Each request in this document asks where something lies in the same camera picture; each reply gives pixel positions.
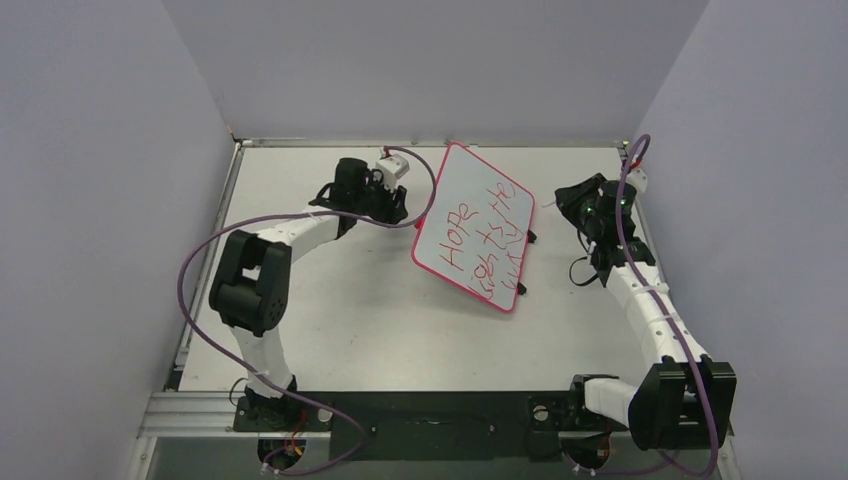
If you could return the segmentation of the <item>pink framed whiteboard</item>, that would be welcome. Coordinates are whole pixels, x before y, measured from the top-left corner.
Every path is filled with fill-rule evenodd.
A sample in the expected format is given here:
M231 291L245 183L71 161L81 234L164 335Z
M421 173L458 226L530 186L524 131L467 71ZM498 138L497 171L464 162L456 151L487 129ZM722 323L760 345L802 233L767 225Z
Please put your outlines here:
M425 271L509 313L516 307L536 201L471 148L453 142L420 221L411 258Z

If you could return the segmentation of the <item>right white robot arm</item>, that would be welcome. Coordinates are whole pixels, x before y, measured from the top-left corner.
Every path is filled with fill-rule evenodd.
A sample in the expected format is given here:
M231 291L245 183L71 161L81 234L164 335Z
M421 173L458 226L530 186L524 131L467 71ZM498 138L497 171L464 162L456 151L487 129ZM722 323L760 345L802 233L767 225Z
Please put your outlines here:
M656 259L635 233L639 188L596 174L555 190L555 205L583 238L601 285L622 308L647 365L637 386L612 375L577 375L566 418L588 427L601 416L625 426L642 450L720 448L737 377L694 339L672 304Z

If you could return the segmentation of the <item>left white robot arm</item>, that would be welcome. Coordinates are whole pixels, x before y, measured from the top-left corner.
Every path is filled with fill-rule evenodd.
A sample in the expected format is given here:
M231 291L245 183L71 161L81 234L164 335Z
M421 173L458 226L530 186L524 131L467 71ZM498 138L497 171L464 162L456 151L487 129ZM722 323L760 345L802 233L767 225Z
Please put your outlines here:
M226 239L209 295L250 365L245 414L272 429L300 420L302 405L291 393L296 378L287 365L279 323L287 309L293 264L318 246L337 240L359 218L397 225L405 220L407 190L400 179L409 162L395 154L374 164L338 161L334 178L308 203L302 216L255 233L237 229Z

